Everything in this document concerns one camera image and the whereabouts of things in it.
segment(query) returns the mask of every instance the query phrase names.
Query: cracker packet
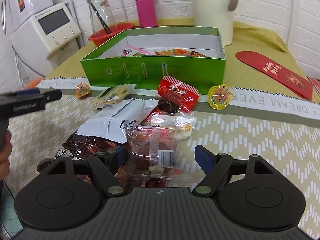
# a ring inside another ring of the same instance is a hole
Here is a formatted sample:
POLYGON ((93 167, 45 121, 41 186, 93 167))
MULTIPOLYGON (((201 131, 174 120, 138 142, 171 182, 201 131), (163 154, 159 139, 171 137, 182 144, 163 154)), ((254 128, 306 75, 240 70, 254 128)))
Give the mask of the cracker packet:
POLYGON ((134 88, 137 85, 135 84, 125 84, 117 85, 111 88, 105 95, 103 95, 107 90, 100 93, 90 104, 96 108, 105 108, 110 107, 113 104, 118 104, 122 101, 127 95, 132 93, 134 88))

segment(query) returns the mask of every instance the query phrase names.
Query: patterned table mat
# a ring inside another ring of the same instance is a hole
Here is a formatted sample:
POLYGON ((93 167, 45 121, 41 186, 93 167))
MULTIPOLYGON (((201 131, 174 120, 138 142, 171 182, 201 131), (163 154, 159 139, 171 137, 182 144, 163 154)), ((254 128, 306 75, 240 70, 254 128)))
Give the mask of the patterned table mat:
MULTIPOLYGON (((13 151, 11 173, 5 181, 13 196, 37 176, 38 162, 54 158, 61 143, 96 113, 87 106, 89 101, 90 98, 80 101, 63 95, 60 101, 47 104, 45 111, 10 120, 13 151)), ((213 153, 228 153, 236 159, 259 154, 304 193, 307 206, 299 227, 311 237, 319 237, 319 129, 238 115, 204 112, 194 115, 195 132, 180 145, 181 166, 192 174, 193 187, 204 177, 194 160, 196 145, 201 144, 213 153)))

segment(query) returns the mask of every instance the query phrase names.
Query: human hand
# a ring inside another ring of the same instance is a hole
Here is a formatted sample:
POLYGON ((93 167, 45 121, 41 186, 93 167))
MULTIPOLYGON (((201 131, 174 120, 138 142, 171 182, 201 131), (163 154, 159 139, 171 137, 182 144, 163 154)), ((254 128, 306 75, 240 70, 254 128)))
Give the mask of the human hand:
POLYGON ((11 133, 7 131, 4 137, 4 146, 2 151, 0 151, 0 180, 3 180, 10 173, 10 162, 8 160, 11 152, 12 145, 10 143, 11 133))

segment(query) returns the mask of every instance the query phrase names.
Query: snack wrapper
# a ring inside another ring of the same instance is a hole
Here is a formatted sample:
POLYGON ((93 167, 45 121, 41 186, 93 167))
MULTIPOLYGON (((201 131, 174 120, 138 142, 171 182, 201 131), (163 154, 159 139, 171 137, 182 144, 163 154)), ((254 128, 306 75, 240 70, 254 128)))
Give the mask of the snack wrapper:
POLYGON ((159 112, 183 111, 188 113, 199 98, 199 91, 171 76, 160 81, 158 94, 163 98, 158 105, 159 112))
POLYGON ((76 87, 76 97, 81 98, 90 93, 90 87, 85 83, 80 83, 76 87))
POLYGON ((178 165, 181 162, 179 141, 172 136, 172 129, 137 126, 128 130, 131 154, 119 174, 119 180, 190 181, 190 174, 178 165))
POLYGON ((74 133, 61 144, 60 149, 56 153, 56 159, 60 156, 70 155, 73 160, 82 160, 93 153, 114 150, 118 145, 103 138, 81 136, 74 133))
POLYGON ((209 104, 213 109, 224 109, 233 98, 233 93, 229 85, 219 85, 209 89, 209 104))
POLYGON ((139 49, 131 45, 125 46, 121 52, 115 55, 115 57, 132 57, 132 56, 145 56, 145 55, 153 55, 152 53, 144 50, 139 49))
POLYGON ((137 85, 135 84, 125 84, 117 85, 104 96, 100 97, 107 90, 101 92, 93 101, 92 105, 96 108, 110 107, 112 104, 118 104, 123 100, 127 95, 129 95, 137 85))
POLYGON ((123 100, 90 117, 79 127, 76 134, 125 143, 127 141, 125 128, 139 125, 157 104, 158 100, 123 100))
POLYGON ((158 56, 207 57, 206 55, 203 55, 200 52, 188 51, 184 49, 169 49, 159 52, 155 51, 155 54, 158 56))

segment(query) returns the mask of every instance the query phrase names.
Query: red candy wrapper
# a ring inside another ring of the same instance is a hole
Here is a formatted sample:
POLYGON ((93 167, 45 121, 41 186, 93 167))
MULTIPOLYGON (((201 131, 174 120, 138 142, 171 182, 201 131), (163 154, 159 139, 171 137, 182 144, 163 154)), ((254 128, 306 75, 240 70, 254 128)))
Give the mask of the red candy wrapper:
POLYGON ((158 94, 176 104, 178 111, 181 110, 185 113, 193 108, 199 98, 197 89, 171 76, 162 78, 158 87, 158 94))

